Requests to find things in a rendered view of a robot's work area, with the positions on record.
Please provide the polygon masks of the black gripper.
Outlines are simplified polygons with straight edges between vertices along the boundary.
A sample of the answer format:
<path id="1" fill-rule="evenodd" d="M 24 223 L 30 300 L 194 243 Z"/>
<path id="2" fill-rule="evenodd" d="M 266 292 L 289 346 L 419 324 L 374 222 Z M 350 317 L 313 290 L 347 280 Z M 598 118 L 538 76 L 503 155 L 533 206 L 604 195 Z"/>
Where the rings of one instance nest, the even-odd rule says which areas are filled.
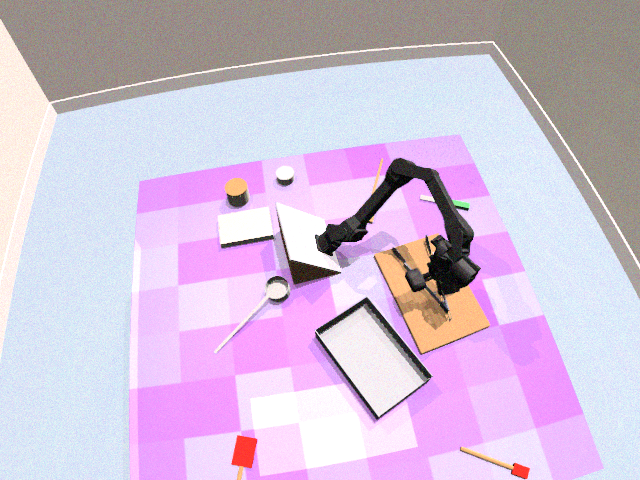
<path id="1" fill-rule="evenodd" d="M 433 262 L 433 255 L 429 256 L 431 262 L 426 264 L 428 267 L 428 272 L 421 274 L 418 268 L 406 272 L 405 279 L 407 280 L 413 292 L 426 289 L 426 282 L 432 280 L 434 274 L 439 272 L 447 273 L 450 271 L 450 267 L 443 268 L 435 265 L 435 263 Z"/>

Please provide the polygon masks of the dark grey pan with long handle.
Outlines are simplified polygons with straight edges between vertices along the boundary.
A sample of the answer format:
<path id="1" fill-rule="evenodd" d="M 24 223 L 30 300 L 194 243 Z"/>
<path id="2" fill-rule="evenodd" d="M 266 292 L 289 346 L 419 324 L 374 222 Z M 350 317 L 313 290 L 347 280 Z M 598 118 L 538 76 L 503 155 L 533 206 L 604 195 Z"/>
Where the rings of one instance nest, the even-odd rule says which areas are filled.
<path id="1" fill-rule="evenodd" d="M 219 351 L 227 341 L 242 327 L 243 324 L 262 306 L 266 299 L 271 299 L 275 302 L 283 302 L 290 295 L 290 286 L 287 280 L 281 276 L 273 276 L 269 278 L 264 285 L 264 292 L 266 296 L 264 299 L 247 315 L 247 317 L 240 322 L 240 324 L 231 332 L 231 334 L 225 338 L 225 340 L 216 348 L 214 352 Z"/>

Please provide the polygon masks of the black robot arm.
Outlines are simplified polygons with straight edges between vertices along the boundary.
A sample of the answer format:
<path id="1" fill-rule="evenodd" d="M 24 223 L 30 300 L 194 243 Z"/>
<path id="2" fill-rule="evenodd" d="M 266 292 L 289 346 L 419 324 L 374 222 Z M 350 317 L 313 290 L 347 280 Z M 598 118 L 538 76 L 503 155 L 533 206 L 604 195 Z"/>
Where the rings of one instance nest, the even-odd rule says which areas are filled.
<path id="1" fill-rule="evenodd" d="M 471 284 L 481 268 L 468 256 L 474 230 L 457 211 L 439 172 L 416 166 L 412 161 L 395 158 L 388 167 L 383 182 L 353 216 L 341 224 L 328 224 L 320 236 L 315 234 L 317 250 L 329 256 L 342 242 L 358 242 L 369 232 L 366 227 L 387 199 L 413 178 L 424 180 L 444 221 L 446 240 L 440 234 L 430 242 L 436 247 L 433 262 L 439 267 L 450 267 L 449 272 L 433 275 L 439 296 L 460 292 Z"/>

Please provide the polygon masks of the white short cylinder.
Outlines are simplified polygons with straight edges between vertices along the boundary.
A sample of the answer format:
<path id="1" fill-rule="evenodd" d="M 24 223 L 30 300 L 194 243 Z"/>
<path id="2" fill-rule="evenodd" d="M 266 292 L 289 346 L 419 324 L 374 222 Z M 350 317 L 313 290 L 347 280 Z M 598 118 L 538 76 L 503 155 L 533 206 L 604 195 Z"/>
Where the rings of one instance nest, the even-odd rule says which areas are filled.
<path id="1" fill-rule="evenodd" d="M 289 185 L 294 181 L 294 172 L 290 167 L 280 167 L 276 171 L 277 182 L 281 185 Z"/>

